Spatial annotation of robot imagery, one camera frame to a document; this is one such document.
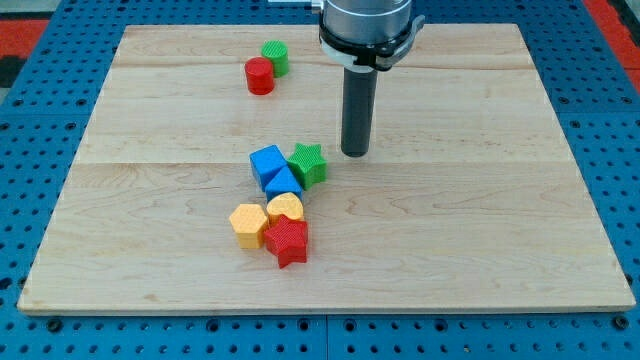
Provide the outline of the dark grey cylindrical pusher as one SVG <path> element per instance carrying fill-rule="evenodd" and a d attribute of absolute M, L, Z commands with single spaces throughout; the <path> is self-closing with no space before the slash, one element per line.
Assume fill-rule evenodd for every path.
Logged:
<path fill-rule="evenodd" d="M 377 72 L 343 72 L 342 119 L 340 147 L 352 158 L 369 150 L 377 86 Z"/>

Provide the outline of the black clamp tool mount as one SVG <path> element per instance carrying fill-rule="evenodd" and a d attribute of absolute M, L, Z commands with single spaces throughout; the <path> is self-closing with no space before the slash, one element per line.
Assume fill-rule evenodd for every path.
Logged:
<path fill-rule="evenodd" d="M 320 20 L 319 40 L 324 53 L 352 72 L 386 72 L 412 49 L 417 34 L 425 25 L 425 16 L 413 19 L 396 37 L 377 44 L 352 43 L 333 34 Z"/>

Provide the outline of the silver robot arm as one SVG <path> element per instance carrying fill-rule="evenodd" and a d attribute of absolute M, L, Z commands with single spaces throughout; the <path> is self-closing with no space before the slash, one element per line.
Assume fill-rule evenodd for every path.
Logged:
<path fill-rule="evenodd" d="M 412 0 L 269 0 L 307 5 L 318 15 L 322 51 L 343 68 L 339 149 L 361 158 L 370 149 L 378 74 L 411 51 L 426 18 Z"/>

